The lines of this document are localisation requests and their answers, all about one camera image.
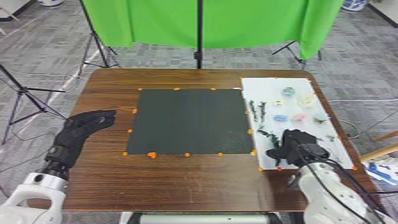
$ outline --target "wire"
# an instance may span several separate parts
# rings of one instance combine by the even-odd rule
[[[374,207],[381,212],[385,212],[381,206],[378,205],[378,203],[376,203],[376,201],[374,201],[374,199],[369,197],[369,195],[367,195],[367,191],[365,191],[365,189],[364,189],[360,183],[357,182],[353,176],[351,176],[349,173],[346,172],[346,170],[344,170],[341,164],[339,164],[332,159],[325,159],[325,163],[326,163],[326,164],[339,170],[339,172],[341,172],[341,174],[342,174],[346,180],[349,181],[349,183],[351,183],[355,189],[360,191],[358,193],[362,193],[362,194],[365,195],[365,197],[362,197],[362,195],[360,195],[360,197],[362,197],[365,203],[369,204],[369,202],[371,202],[373,207]]]
[[[353,139],[353,138],[358,138],[358,136],[360,136],[360,131],[358,131],[358,127],[357,127],[357,125],[349,122],[349,121],[346,121],[346,120],[341,120],[341,119],[337,119],[339,120],[339,122],[341,123],[344,123],[344,124],[348,124],[351,127],[353,127],[353,129],[355,129],[355,136],[353,137],[348,137],[349,139]]]
[[[398,194],[398,191],[376,191],[376,192],[365,192],[365,194]]]
[[[310,151],[305,151],[305,152],[314,156],[314,158],[316,158],[321,162],[325,162],[325,163],[326,163],[326,164],[339,170],[339,172],[341,172],[344,178],[348,179],[348,181],[349,181],[349,183],[351,183],[355,189],[358,190],[358,193],[365,194],[365,197],[360,195],[360,198],[362,198],[364,202],[365,202],[367,204],[371,204],[371,206],[369,206],[371,213],[373,213],[373,215],[378,217],[378,214],[376,214],[376,212],[374,212],[374,210],[373,210],[373,207],[374,207],[383,213],[385,213],[385,210],[383,210],[381,206],[378,205],[374,199],[369,197],[369,195],[367,195],[367,191],[365,191],[365,189],[364,189],[360,183],[357,182],[353,176],[351,176],[349,173],[346,172],[346,170],[344,170],[341,164],[339,164],[337,161],[332,160],[330,158],[326,158],[326,159],[321,158]]]
[[[341,200],[337,199],[335,195],[332,194],[332,192],[330,192],[330,190],[328,190],[328,188],[326,188],[326,186],[325,186],[325,184],[323,184],[323,181],[321,181],[321,179],[319,179],[319,176],[317,176],[317,174],[316,174],[316,172],[314,172],[314,170],[312,170],[312,167],[310,167],[310,165],[309,165],[309,163],[307,163],[307,160],[305,160],[303,157],[301,157],[301,152],[300,152],[300,150],[298,150],[296,148],[294,148],[294,150],[296,150],[298,157],[300,157],[300,159],[301,159],[301,161],[303,161],[303,163],[305,163],[305,166],[307,166],[307,168],[309,168],[309,171],[310,171],[310,173],[312,173],[312,176],[314,176],[314,178],[316,178],[316,181],[317,181],[317,183],[319,183],[319,186],[321,186],[325,192],[328,193],[332,199],[335,200],[335,202],[339,203],[339,205],[344,207],[344,209],[349,211],[349,213],[357,216],[357,218],[364,221],[364,223],[371,224],[369,220],[357,214],[357,212],[351,210],[351,208],[346,206],[346,204],[341,202]]]
[[[26,141],[30,141],[30,140],[40,138],[40,137],[46,136],[46,135],[53,135],[53,136],[54,136],[54,134],[53,134],[51,132],[47,132],[46,134],[35,135],[35,136],[30,137],[30,138],[21,138],[21,137],[17,136],[15,132],[14,132],[14,129],[10,129],[10,132],[12,132],[14,137],[17,138],[17,140],[23,141],[23,142],[26,142]]]
[[[394,102],[398,99],[383,99],[383,100],[328,100],[328,102]]]
[[[15,165],[12,165],[12,166],[8,166],[5,169],[1,169],[0,170],[0,174],[7,171],[7,170],[10,170],[10,169],[14,169],[17,166],[21,166],[26,162],[30,162],[31,160],[35,160],[42,155],[44,155],[44,153],[47,153],[47,151],[49,151],[49,149],[53,148],[53,146],[42,151],[42,153],[37,155],[37,156],[33,156],[28,160],[24,160],[21,163],[17,163]],[[3,196],[8,198],[8,194],[7,194],[7,192],[5,192],[5,190],[3,190],[3,186],[0,185],[0,192],[1,192],[1,194],[3,194]]]
[[[358,136],[374,128],[374,126],[394,116],[394,114],[398,113],[398,110],[387,115],[387,117],[367,127],[367,129],[364,131],[358,131],[358,127],[357,125],[349,122],[349,121],[344,121],[344,120],[339,120],[342,123],[346,123],[355,131],[357,131],[357,135],[353,137],[348,137],[349,139],[355,139],[358,138]]]
[[[5,192],[5,190],[3,190],[3,187],[1,187],[1,186],[0,186],[0,191],[1,191],[1,194],[3,194],[5,198],[8,198],[8,194],[7,194],[7,192]]]
[[[51,150],[53,146],[40,152],[40,154],[37,156],[33,156],[28,160],[24,160],[23,162],[19,162],[15,165],[8,166],[5,169],[0,170],[0,174],[10,170],[12,168],[15,168],[17,166],[21,166],[26,162],[30,162],[31,160],[35,160]]]

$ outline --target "tripod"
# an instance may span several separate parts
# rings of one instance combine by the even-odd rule
[[[49,94],[53,92],[63,93],[65,91],[62,90],[51,90],[51,89],[38,89],[38,88],[28,88],[26,86],[21,85],[21,83],[15,81],[5,67],[0,64],[0,70],[15,86],[14,91],[17,93],[15,96],[15,102],[14,102],[14,107],[12,107],[12,111],[10,111],[10,117],[8,117],[8,123],[7,123],[7,128],[5,128],[5,133],[3,133],[3,140],[1,140],[1,145],[7,142],[7,137],[8,137],[8,131],[10,131],[10,127],[14,124],[17,124],[21,121],[24,121],[30,117],[33,117],[37,114],[40,113],[49,113],[53,114],[56,117],[60,117],[62,119],[65,119],[65,117],[62,116],[62,114],[56,112],[56,110],[49,107],[49,105],[46,104],[46,102],[37,98],[37,96],[30,93],[31,91],[40,91],[40,92],[47,92]],[[17,109],[17,105],[19,105],[19,101],[21,101],[21,97],[26,96],[33,106],[37,107],[37,111],[28,114],[26,116],[23,116],[19,119],[15,119],[15,109]]]
[[[271,53],[271,55],[275,55],[284,49],[287,49],[291,55],[293,55],[293,58],[296,60],[296,62],[301,64],[301,70],[305,70],[305,65],[307,65],[307,61],[301,60],[296,55],[294,55],[294,52],[291,51],[291,48],[289,48],[289,45],[294,43],[296,41],[291,41],[280,48],[278,50]],[[317,61],[321,61],[321,52],[317,50]]]
[[[86,23],[88,23],[88,28],[90,28],[90,37],[88,37],[88,42],[86,42],[85,51],[83,51],[81,64],[79,64],[79,68],[78,68],[78,77],[81,76],[81,71],[83,71],[83,66],[85,65],[94,65],[99,68],[111,68],[113,66],[118,66],[120,67],[118,62],[115,60],[115,55],[117,55],[115,50],[110,47],[104,46],[102,41],[101,41],[101,38],[99,38],[97,33],[95,33],[95,30],[94,30],[94,26],[92,26],[92,22],[90,22],[90,17],[88,17],[85,5],[83,5],[83,0],[79,0],[79,5],[81,5],[83,16],[85,16]],[[94,40],[94,43],[95,43],[95,48],[97,48],[97,52],[99,52],[99,57],[101,57],[102,65],[97,65],[97,64],[86,62],[86,60],[85,60],[86,59],[86,54],[88,54],[92,40]]]

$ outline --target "green backdrop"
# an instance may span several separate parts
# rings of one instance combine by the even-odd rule
[[[197,0],[83,0],[106,46],[133,42],[195,47]],[[204,0],[204,47],[300,43],[300,59],[323,45],[342,0]]]

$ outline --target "light stand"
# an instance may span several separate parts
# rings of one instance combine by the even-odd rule
[[[86,42],[85,51],[83,51],[83,59],[81,59],[79,68],[78,68],[78,77],[81,76],[83,65],[94,65],[99,68],[111,68],[113,66],[118,66],[118,63],[117,63],[117,60],[115,60],[115,57],[113,57],[117,55],[117,53],[115,53],[113,49],[102,45],[102,41],[101,41],[101,38],[99,38],[97,33],[95,33],[95,30],[94,30],[94,26],[92,26],[92,22],[90,22],[90,17],[88,17],[85,5],[83,5],[83,0],[79,0],[79,5],[81,5],[81,8],[83,8],[83,16],[85,16],[85,20],[86,20],[88,28],[90,28],[90,37],[88,37],[88,42]],[[99,57],[101,57],[102,65],[97,65],[97,64],[86,62],[86,54],[88,54],[92,39],[94,39],[95,48],[97,48],[97,51],[99,51]],[[113,65],[110,65],[110,63],[108,63],[108,58],[104,56],[102,49],[106,50],[108,57],[115,61],[115,64]]]
[[[202,69],[202,1],[197,0],[197,51],[193,53],[197,69]]]
[[[10,117],[8,117],[8,123],[7,123],[7,128],[5,128],[5,133],[3,133],[3,140],[1,140],[1,145],[7,142],[7,137],[8,137],[8,130],[14,124],[17,124],[21,121],[24,121],[30,117],[33,117],[37,114],[40,113],[49,113],[54,116],[58,116],[62,119],[65,119],[65,117],[62,116],[62,114],[56,112],[56,110],[51,108],[51,106],[46,104],[46,102],[37,98],[37,96],[30,93],[31,91],[40,91],[40,92],[47,92],[49,94],[53,92],[63,93],[65,91],[62,90],[51,90],[51,89],[38,89],[38,88],[28,88],[26,86],[21,85],[21,83],[15,81],[5,67],[0,64],[0,70],[15,86],[14,91],[17,93],[15,96],[15,102],[14,102],[14,107],[12,107],[12,111],[10,111]],[[15,109],[17,109],[17,105],[19,105],[19,101],[21,101],[21,97],[26,96],[33,106],[37,107],[37,111],[28,114],[24,117],[21,117],[19,119],[14,119],[15,117]]]
[[[296,60],[296,62],[301,64],[301,70],[305,69],[305,65],[307,65],[307,61],[301,60],[296,55],[294,55],[294,52],[291,51],[291,48],[289,48],[289,45],[294,43],[296,41],[291,41],[280,48],[278,50],[271,53],[271,55],[275,55],[284,49],[287,49],[291,55],[293,55],[293,58]],[[321,61],[321,52],[317,50],[317,60]]]

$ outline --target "white paper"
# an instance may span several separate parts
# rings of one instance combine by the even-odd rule
[[[273,133],[275,136],[282,137],[282,131],[285,129],[305,131],[312,136],[317,138],[317,144],[326,149],[330,153],[330,159],[333,159],[344,169],[351,169],[351,159],[348,157],[348,153],[344,150],[344,146],[341,140],[337,138],[337,132],[332,126],[330,121],[323,123],[314,121],[314,114],[325,113],[325,109],[319,104],[319,99],[314,95],[314,90],[310,87],[309,80],[305,78],[243,78],[241,79],[241,86],[243,86],[243,98],[246,104],[246,110],[250,112],[248,102],[253,101],[255,107],[255,115],[257,115],[257,122],[253,122],[253,114],[248,113],[248,120],[250,120],[250,128],[252,128],[252,138],[253,138],[253,146],[257,150],[257,160],[259,166],[264,170],[275,170],[275,160],[266,156],[264,152],[268,149],[273,148],[269,138],[257,132],[259,127],[262,126],[261,130],[268,133]],[[293,87],[294,94],[291,97],[282,95],[282,90],[285,87]],[[303,97],[310,97],[314,99],[312,107],[303,107],[300,102]],[[273,102],[282,100],[282,105],[275,106]],[[261,123],[259,119],[259,104],[266,102],[264,105],[264,121]],[[305,115],[303,121],[291,121],[291,118],[296,114]],[[273,121],[275,115],[285,115],[287,121],[277,122]],[[296,169],[293,165],[285,164],[285,160],[280,161],[278,167],[282,169]]]

